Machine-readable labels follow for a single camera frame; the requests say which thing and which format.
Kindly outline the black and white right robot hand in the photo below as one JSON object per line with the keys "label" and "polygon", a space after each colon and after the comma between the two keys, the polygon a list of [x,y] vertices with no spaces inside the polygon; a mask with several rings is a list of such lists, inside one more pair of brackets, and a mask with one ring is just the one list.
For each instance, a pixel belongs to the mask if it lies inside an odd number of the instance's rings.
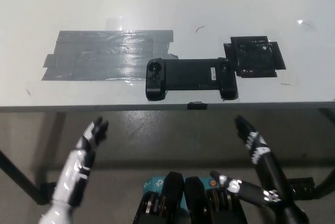
{"label": "black and white right robot hand", "polygon": [[229,193],[256,206],[295,208],[293,190],[278,160],[262,135],[242,116],[235,118],[238,136],[245,145],[261,185],[210,171],[210,176]]}

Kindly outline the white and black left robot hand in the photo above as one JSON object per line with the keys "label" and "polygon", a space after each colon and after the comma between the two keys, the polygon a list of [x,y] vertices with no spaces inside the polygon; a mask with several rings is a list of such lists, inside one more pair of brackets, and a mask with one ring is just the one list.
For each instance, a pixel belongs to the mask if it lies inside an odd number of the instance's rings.
{"label": "white and black left robot hand", "polygon": [[69,153],[51,197],[49,209],[39,223],[73,223],[80,206],[98,146],[107,138],[108,121],[101,116],[92,121]]}

